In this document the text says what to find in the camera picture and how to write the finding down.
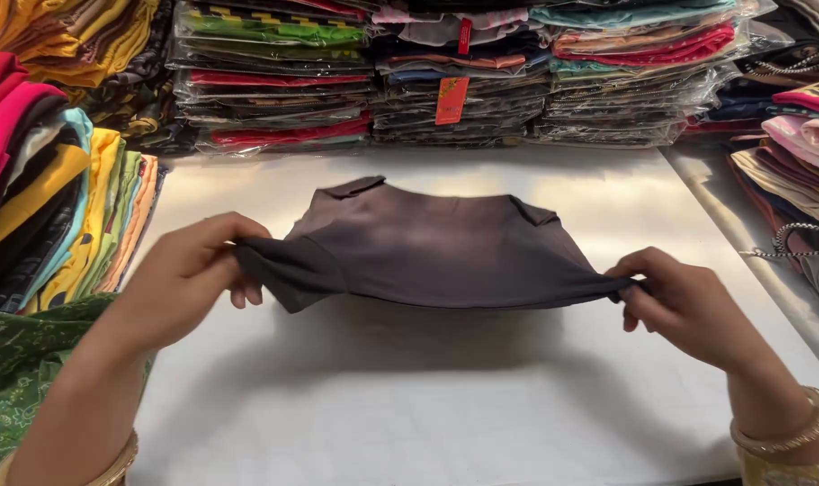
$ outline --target dark brown t-shirt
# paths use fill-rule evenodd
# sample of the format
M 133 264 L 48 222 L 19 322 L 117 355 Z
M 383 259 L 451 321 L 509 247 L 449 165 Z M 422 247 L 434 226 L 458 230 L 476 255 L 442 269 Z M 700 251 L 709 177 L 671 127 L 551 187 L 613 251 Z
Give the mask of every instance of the dark brown t-shirt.
M 550 309 L 635 283 L 598 274 L 556 213 L 512 195 L 437 197 L 382 176 L 319 189 L 286 239 L 243 238 L 242 269 L 289 312 L 336 294 L 442 309 Z

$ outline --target checkered cord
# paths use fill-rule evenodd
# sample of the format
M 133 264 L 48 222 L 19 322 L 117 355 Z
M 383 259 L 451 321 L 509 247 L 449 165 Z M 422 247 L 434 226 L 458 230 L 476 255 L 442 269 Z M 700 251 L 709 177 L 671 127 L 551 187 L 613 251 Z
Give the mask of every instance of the checkered cord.
M 782 259 L 787 257 L 814 257 L 819 255 L 819 251 L 816 252 L 791 252 L 789 248 L 787 248 L 787 238 L 789 237 L 789 232 L 793 229 L 810 229 L 812 231 L 819 231 L 819 226 L 812 225 L 808 223 L 790 223 L 788 225 L 782 226 L 778 233 L 775 234 L 775 237 L 772 238 L 772 248 L 775 250 L 775 253 L 766 253 L 761 251 L 756 252 L 739 252 L 741 255 L 748 255 L 751 257 L 761 257 L 764 259 Z

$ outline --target gold bangle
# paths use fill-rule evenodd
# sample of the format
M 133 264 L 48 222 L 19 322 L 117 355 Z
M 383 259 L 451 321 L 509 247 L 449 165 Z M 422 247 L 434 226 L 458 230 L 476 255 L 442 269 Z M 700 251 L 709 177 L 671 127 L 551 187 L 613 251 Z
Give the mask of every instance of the gold bangle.
M 811 425 L 808 425 L 799 436 L 789 440 L 783 440 L 781 442 L 755 440 L 749 436 L 745 436 L 745 434 L 739 430 L 739 426 L 734 418 L 730 422 L 730 436 L 733 437 L 733 442 L 735 442 L 737 446 L 742 447 L 749 452 L 757 454 L 775 454 L 778 452 L 793 450 L 817 440 L 817 437 L 819 437 L 819 389 L 815 387 L 802 388 L 805 390 L 805 393 L 808 396 L 808 401 L 810 401 L 811 405 L 814 407 L 814 417 L 812 418 Z
M 89 482 L 89 486 L 112 486 L 115 484 L 128 471 L 130 465 L 134 463 L 138 450 L 139 437 L 136 436 L 136 431 L 134 431 L 130 435 L 130 438 L 128 438 L 128 442 L 124 445 L 124 449 L 122 449 L 122 452 L 118 455 L 112 467 L 104 472 L 98 479 Z M 10 469 L 10 465 L 13 463 L 15 454 L 16 450 L 8 454 L 8 456 L 0 462 L 0 486 L 4 486 L 7 482 L 8 469 Z

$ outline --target hand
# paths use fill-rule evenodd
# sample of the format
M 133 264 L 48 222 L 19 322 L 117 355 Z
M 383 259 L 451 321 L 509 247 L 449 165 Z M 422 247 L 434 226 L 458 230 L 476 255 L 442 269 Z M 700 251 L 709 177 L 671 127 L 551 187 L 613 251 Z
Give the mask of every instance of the hand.
M 154 353 L 196 329 L 224 289 L 231 291 L 232 304 L 239 309 L 245 298 L 262 304 L 261 285 L 242 275 L 232 245 L 226 243 L 242 237 L 271 234 L 238 213 L 213 216 L 165 234 L 93 330 L 108 337 L 113 348 Z
M 622 258 L 606 274 L 644 275 L 652 291 L 651 296 L 636 285 L 622 291 L 627 332 L 642 321 L 649 332 L 728 373 L 747 370 L 762 358 L 778 360 L 712 270 L 647 248 Z

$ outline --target price tag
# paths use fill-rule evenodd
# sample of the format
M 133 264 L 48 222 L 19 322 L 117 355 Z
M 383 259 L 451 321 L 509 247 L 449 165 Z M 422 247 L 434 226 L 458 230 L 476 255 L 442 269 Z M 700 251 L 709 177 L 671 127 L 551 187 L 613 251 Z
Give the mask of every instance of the price tag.
M 458 53 L 469 53 L 469 36 L 472 33 L 472 21 L 465 18 L 460 21 L 460 37 L 458 37 Z
M 439 82 L 439 98 L 436 101 L 436 124 L 458 123 L 466 102 L 469 78 L 443 78 Z

